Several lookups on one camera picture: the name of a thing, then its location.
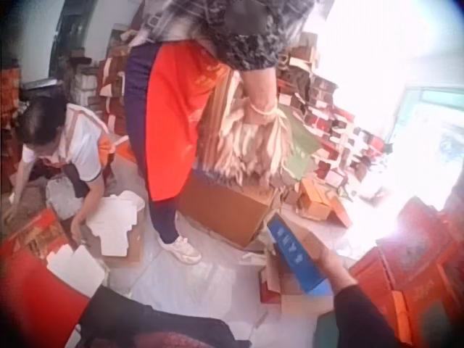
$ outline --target white floor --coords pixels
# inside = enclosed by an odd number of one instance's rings
[[[118,184],[146,198],[136,167],[117,157],[113,165]],[[131,290],[132,299],[156,310],[224,320],[237,339],[253,347],[311,347],[317,318],[286,316],[276,305],[260,303],[259,268],[242,266],[243,252],[192,227],[183,217],[179,232],[203,254],[195,266],[183,265],[161,249],[157,232],[146,215],[144,258],[135,268],[111,272],[110,286]]]

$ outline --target white sneaker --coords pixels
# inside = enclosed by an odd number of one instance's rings
[[[202,259],[202,255],[190,245],[187,238],[179,236],[174,243],[171,244],[163,243],[160,237],[158,237],[158,241],[159,245],[161,245],[164,250],[172,252],[182,263],[195,265]]]

